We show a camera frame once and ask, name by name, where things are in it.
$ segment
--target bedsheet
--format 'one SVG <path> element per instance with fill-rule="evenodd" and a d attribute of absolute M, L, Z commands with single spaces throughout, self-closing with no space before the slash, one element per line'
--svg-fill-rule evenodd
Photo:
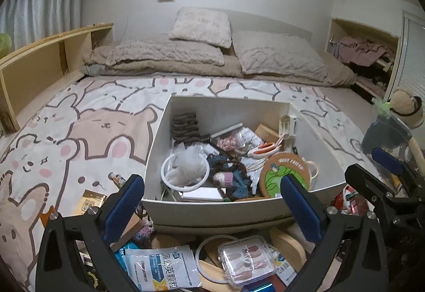
<path fill-rule="evenodd" d="M 110 172 L 144 176 L 163 109 L 172 94 L 291 101 L 343 169 L 359 163 L 359 128 L 320 90 L 210 77 L 86 77 L 59 92 L 18 133 L 0 160 L 0 255 L 35 290 L 37 255 L 53 209 L 72 215 L 85 189 L 109 195 Z"/>

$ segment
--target green cartoon illustration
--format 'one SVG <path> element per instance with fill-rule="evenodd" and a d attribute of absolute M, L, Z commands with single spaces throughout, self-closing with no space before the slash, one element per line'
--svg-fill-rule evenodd
<path fill-rule="evenodd" d="M 265 185 L 267 192 L 271 197 L 276 197 L 276 194 L 280 194 L 280 179 L 286 175 L 294 175 L 294 177 L 301 183 L 301 185 L 307 189 L 307 183 L 301 177 L 301 175 L 294 169 L 287 168 L 284 165 L 277 166 L 276 164 L 271 164 L 271 170 L 267 171 L 265 177 Z"/>

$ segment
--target open cardboard box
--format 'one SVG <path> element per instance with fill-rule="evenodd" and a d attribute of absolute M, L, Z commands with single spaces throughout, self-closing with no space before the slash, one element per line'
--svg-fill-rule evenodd
<path fill-rule="evenodd" d="M 171 96 L 159 123 L 146 166 L 143 205 L 156 230 L 168 233 L 235 233 L 274 226 L 290 217 L 282 198 L 241 202 L 170 202 L 161 201 L 160 168 L 171 151 L 171 117 L 195 111 L 201 135 L 213 134 L 236 123 L 255 131 L 260 123 L 278 131 L 280 117 L 297 117 L 295 146 L 306 160 L 319 166 L 319 175 L 310 191 L 323 204 L 331 202 L 345 185 L 344 171 L 315 130 L 289 102 Z"/>

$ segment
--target small white box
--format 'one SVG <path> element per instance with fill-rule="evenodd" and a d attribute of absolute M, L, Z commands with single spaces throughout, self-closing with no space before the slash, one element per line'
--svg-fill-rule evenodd
<path fill-rule="evenodd" d="M 283 115 L 297 117 L 295 146 L 306 160 L 315 161 L 319 175 L 310 191 L 323 204 L 331 202 L 345 185 L 342 168 L 315 130 L 289 102 L 271 102 L 203 96 L 171 96 L 164 109 L 147 160 L 143 205 L 161 232 L 235 233 L 283 223 L 290 212 L 282 199 L 241 202 L 161 201 L 160 168 L 171 150 L 171 116 L 195 111 L 201 135 L 213 134 L 239 122 L 255 130 L 260 123 L 278 131 Z"/>

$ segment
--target orange and white scissors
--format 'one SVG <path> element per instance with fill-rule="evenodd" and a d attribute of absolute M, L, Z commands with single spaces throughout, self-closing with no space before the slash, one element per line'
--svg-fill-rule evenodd
<path fill-rule="evenodd" d="M 272 156 L 273 154 L 280 151 L 280 148 L 282 147 L 283 140 L 286 140 L 288 138 L 288 134 L 283 134 L 279 137 L 279 139 L 274 142 L 266 142 L 258 147 L 253 148 L 248 152 L 248 157 L 254 158 L 254 159 L 262 159 L 267 158 L 269 156 Z"/>

